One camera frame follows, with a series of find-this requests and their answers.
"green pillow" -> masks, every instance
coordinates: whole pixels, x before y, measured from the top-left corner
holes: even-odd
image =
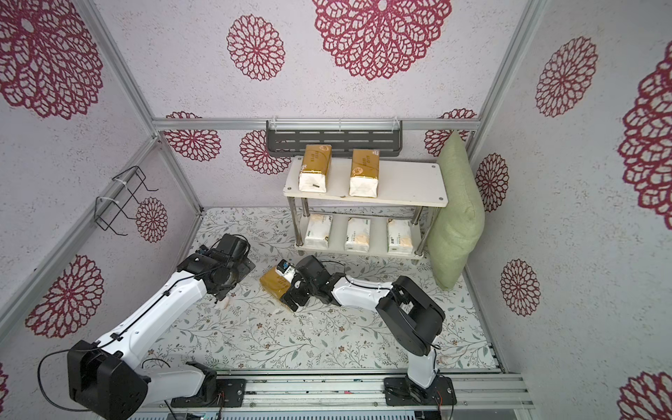
[[[444,177],[448,205],[439,210],[427,246],[439,287],[451,289],[485,224],[485,209],[457,130],[447,139],[437,161]]]

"white tissue pack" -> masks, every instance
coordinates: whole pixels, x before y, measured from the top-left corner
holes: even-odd
[[[328,214],[311,214],[303,243],[309,248],[327,249],[329,247],[331,220],[332,216]]]
[[[388,219],[387,251],[403,255],[410,255],[413,252],[410,220]]]
[[[360,217],[351,217],[348,219],[345,249],[348,251],[368,252],[370,231],[371,220]]]
[[[353,197],[378,197],[379,172],[380,151],[354,149],[349,194]]]
[[[303,155],[298,189],[304,192],[327,192],[327,173],[331,164],[331,146],[309,144]]]

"wall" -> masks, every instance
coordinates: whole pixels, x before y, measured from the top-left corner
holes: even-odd
[[[0,13],[0,306],[148,136],[72,6],[23,3]]]
[[[544,419],[672,415],[671,16],[552,2],[472,160],[470,274]]]
[[[125,209],[139,216],[138,221],[120,216],[113,223],[117,232],[128,236],[96,230],[0,349],[0,375],[7,376],[0,384],[1,418],[72,418],[42,398],[37,363],[47,353],[70,348],[80,339],[95,341],[133,313],[173,273],[194,211],[157,150],[145,159],[142,170],[147,186],[158,191],[140,188],[141,205],[131,201]],[[67,394],[65,354],[44,362],[42,382],[52,400],[77,407]]]
[[[73,6],[36,5],[0,8],[0,307],[148,138]],[[128,236],[97,230],[3,341],[1,418],[73,418],[38,392],[39,359],[97,339],[174,270],[194,211],[157,149],[141,166],[159,190],[127,207],[138,223],[115,221]],[[55,401],[75,406],[64,355],[45,363],[43,380]]]
[[[473,118],[526,0],[383,0],[347,13],[333,0],[96,3],[158,118]],[[401,158],[433,159],[448,134],[405,132]],[[288,162],[268,156],[263,131],[168,139],[205,207],[286,205]]]

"lower shelf board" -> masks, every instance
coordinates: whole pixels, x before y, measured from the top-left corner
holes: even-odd
[[[377,257],[391,257],[391,258],[407,258],[407,259],[422,259],[418,257],[415,252],[410,255],[390,253],[387,251],[387,216],[359,216],[356,214],[332,214],[332,213],[314,213],[314,214],[328,214],[333,217],[331,222],[331,232],[329,233],[329,247],[327,249],[310,248],[306,245],[296,247],[296,249],[306,252],[326,252],[326,253],[340,253],[350,255],[375,255]],[[308,230],[309,217],[300,217],[301,237],[306,237]],[[369,232],[369,251],[350,251],[345,249],[345,236],[347,234],[347,221],[351,217],[367,218],[371,220],[371,230]],[[411,225],[411,238],[413,240],[413,250],[416,250],[420,244],[421,234],[419,224]]]

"floral floor mat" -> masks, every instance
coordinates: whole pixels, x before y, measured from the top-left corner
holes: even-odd
[[[412,208],[337,208],[338,212],[410,216]],[[294,249],[288,208],[213,208],[207,211],[192,251],[211,246],[224,233],[245,235],[256,268],[229,292],[226,304],[206,296],[187,309],[157,340],[147,358],[173,363],[196,360],[216,368],[262,370],[403,369],[408,360],[382,319],[366,310],[327,306],[316,298],[297,313],[282,306],[259,284],[281,259],[302,257]],[[464,280],[440,290],[428,258],[411,260],[319,253],[342,261],[346,273],[366,280],[394,281],[399,275],[417,282],[446,312],[437,364],[442,369],[495,369],[497,361]],[[327,263],[327,269],[341,269]],[[160,362],[151,361],[147,367]]]

